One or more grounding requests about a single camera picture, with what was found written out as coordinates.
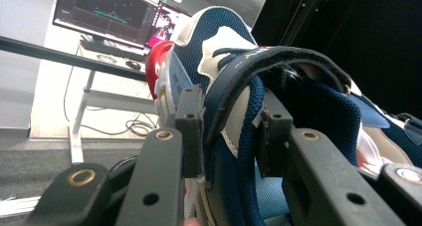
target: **velcro strap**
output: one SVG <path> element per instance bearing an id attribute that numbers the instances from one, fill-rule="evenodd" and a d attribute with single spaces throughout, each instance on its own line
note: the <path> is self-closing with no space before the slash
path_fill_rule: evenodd
<path id="1" fill-rule="evenodd" d="M 224 128 L 230 111 L 250 80 L 257 74 L 272 68 L 283 68 L 290 64 L 314 66 L 329 78 L 329 86 L 346 93 L 351 80 L 327 56 L 316 51 L 293 47 L 260 47 L 244 53 L 230 63 L 218 76 L 205 97 L 204 145 L 213 140 Z"/>

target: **white wall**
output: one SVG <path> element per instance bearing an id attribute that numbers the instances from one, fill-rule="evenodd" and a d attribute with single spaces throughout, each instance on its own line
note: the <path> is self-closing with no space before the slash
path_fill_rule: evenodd
<path id="1" fill-rule="evenodd" d="M 194 15 L 196 12 L 202 9 L 212 6 L 212 4 L 207 0 L 182 0 L 181 3 L 167 0 L 166 3 L 172 7 L 187 11 L 189 15 Z"/>
<path id="2" fill-rule="evenodd" d="M 0 36 L 43 46 L 54 0 L 0 0 Z M 30 125 L 40 60 L 0 51 L 0 136 Z"/>

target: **bolt hole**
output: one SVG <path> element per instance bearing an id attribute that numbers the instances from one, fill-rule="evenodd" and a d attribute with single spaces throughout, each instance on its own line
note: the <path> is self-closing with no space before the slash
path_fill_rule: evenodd
<path id="1" fill-rule="evenodd" d="M 173 136 L 174 136 L 173 132 L 169 130 L 162 130 L 155 135 L 155 138 L 160 139 L 160 140 L 168 140 L 168 139 L 173 138 Z"/>
<path id="2" fill-rule="evenodd" d="M 75 179 L 75 182 L 83 182 L 83 181 L 88 180 L 92 176 L 93 175 L 90 172 L 86 171 L 86 172 L 77 174 L 74 179 Z"/>
<path id="3" fill-rule="evenodd" d="M 348 193 L 347 199 L 354 204 L 365 204 L 365 200 L 362 198 L 362 196 L 355 193 Z"/>
<path id="4" fill-rule="evenodd" d="M 310 131 L 304 131 L 302 132 L 302 135 L 307 139 L 307 140 L 318 140 L 319 136 L 316 133 L 310 132 Z"/>
<path id="5" fill-rule="evenodd" d="M 144 205 L 151 206 L 155 204 L 156 202 L 158 202 L 158 199 L 159 199 L 158 194 L 150 193 L 143 197 L 142 202 Z"/>

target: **robotic device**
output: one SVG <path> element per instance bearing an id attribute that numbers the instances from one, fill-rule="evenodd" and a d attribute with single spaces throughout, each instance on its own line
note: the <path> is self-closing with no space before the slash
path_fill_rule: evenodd
<path id="1" fill-rule="evenodd" d="M 183 90 L 167 127 L 151 132 L 137 160 L 111 172 L 81 163 L 62 172 L 25 225 L 182 225 L 183 178 L 201 172 L 202 90 Z M 263 176 L 283 176 L 295 225 L 418 225 L 422 169 L 387 164 L 378 177 L 350 165 L 321 132 L 295 128 L 267 91 L 257 155 Z"/>

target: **monitor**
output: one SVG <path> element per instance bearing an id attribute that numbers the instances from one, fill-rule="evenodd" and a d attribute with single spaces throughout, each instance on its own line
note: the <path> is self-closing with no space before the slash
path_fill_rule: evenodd
<path id="1" fill-rule="evenodd" d="M 159 3 L 146 46 L 152 48 L 164 40 L 174 41 L 189 20 L 190 16 L 183 11 Z"/>
<path id="2" fill-rule="evenodd" d="M 143 48 L 156 10 L 148 0 L 57 0 L 53 24 Z"/>

